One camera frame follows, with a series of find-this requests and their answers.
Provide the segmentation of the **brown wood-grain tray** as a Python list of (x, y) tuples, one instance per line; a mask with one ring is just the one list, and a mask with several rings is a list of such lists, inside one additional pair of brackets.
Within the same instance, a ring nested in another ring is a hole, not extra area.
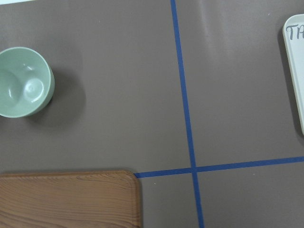
[(16, 173), (0, 177), (3, 228), (140, 228), (141, 195), (129, 171)]

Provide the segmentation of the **light green bowl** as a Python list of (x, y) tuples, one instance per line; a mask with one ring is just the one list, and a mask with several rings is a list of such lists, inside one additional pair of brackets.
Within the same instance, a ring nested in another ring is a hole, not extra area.
[(34, 115), (53, 97), (55, 78), (41, 54), (28, 47), (0, 52), (0, 115), (21, 118)]

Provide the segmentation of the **cream bear print tray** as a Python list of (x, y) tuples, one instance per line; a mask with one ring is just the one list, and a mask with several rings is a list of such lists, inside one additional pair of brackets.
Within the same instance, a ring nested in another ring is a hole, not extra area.
[(283, 26), (283, 37), (287, 53), (294, 94), (300, 120), (304, 130), (304, 15), (297, 14), (287, 19)]

